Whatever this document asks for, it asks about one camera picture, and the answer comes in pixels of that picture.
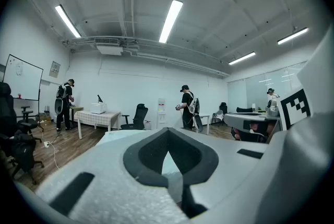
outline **black rubber pad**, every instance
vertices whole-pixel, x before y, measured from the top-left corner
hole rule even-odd
[[[91,173],[80,173],[54,198],[50,206],[64,216],[67,216],[94,177]]]
[[[240,149],[239,151],[237,151],[237,154],[246,155],[246,156],[249,156],[249,157],[254,157],[256,159],[261,159],[261,157],[263,155],[262,152],[251,151],[251,150],[246,150],[246,149]]]

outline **white backpack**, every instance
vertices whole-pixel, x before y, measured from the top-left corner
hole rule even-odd
[[[190,105],[187,104],[189,112],[191,114],[199,114],[199,100],[198,100],[198,98],[196,98],[195,95],[193,96],[190,92],[186,92],[186,93],[188,93],[193,99],[192,102],[190,103]]]
[[[67,93],[66,93],[66,86],[64,86],[65,84],[66,83],[63,83],[58,87],[56,98],[61,98],[61,99],[66,98]]]

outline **ceiling light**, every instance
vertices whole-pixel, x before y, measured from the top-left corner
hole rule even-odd
[[[292,76],[292,75],[294,75],[294,74],[289,74],[289,75],[286,75],[286,76]],[[285,77],[285,76],[282,76],[282,77]]]
[[[261,83],[261,82],[264,82],[264,81],[269,81],[269,80],[271,80],[271,78],[270,78],[270,79],[267,79],[267,80],[262,80],[262,81],[259,81],[259,83]]]
[[[241,57],[239,59],[236,59],[236,60],[234,60],[232,62],[229,62],[229,65],[232,65],[232,64],[235,64],[237,62],[243,61],[244,59],[247,59],[247,58],[252,57],[254,55],[255,55],[255,52],[253,51],[252,53],[249,53],[249,54],[247,54],[247,55],[245,55],[245,56],[243,56],[243,57]]]
[[[69,28],[69,30],[71,30],[71,32],[73,33],[73,35],[76,38],[81,38],[81,35],[78,33],[77,29],[75,29],[74,25],[68,19],[67,15],[66,15],[63,7],[62,7],[62,5],[57,6],[56,7],[56,11],[60,15],[60,17],[63,19],[64,23],[67,25],[67,27]]]
[[[281,40],[277,41],[277,43],[280,45],[280,44],[282,44],[282,43],[284,43],[284,42],[289,41],[290,39],[293,39],[293,38],[295,38],[295,37],[300,36],[300,35],[303,34],[303,33],[306,33],[307,31],[308,31],[308,28],[305,27],[305,28],[303,28],[302,30],[300,30],[300,31],[298,31],[298,32],[296,32],[296,33],[294,33],[294,34],[291,34],[291,35],[287,36],[286,38],[282,38]]]
[[[176,0],[172,1],[172,5],[169,8],[165,24],[163,25],[163,28],[161,31],[161,35],[159,39],[160,43],[166,43],[169,33],[171,32],[173,25],[175,23],[175,20],[178,16],[178,13],[180,12],[182,8],[182,5],[183,3],[180,1],[176,1]]]

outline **whiteboard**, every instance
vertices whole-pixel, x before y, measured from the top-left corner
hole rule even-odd
[[[37,101],[42,74],[42,68],[10,54],[3,82],[9,84],[13,98]]]

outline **white ceiling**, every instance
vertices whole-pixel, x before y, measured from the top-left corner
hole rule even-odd
[[[318,43],[329,24],[329,13],[321,0],[180,0],[184,5],[168,43],[160,44],[160,32],[172,0],[31,1],[46,24],[53,26],[60,41],[74,38],[54,9],[62,4],[83,37],[134,37],[141,52],[166,55],[227,73],[234,67],[247,68],[262,62],[273,54]],[[293,26],[309,27],[309,32],[278,46],[277,40],[289,35]],[[257,53],[255,57],[233,67],[226,64],[252,51]]]

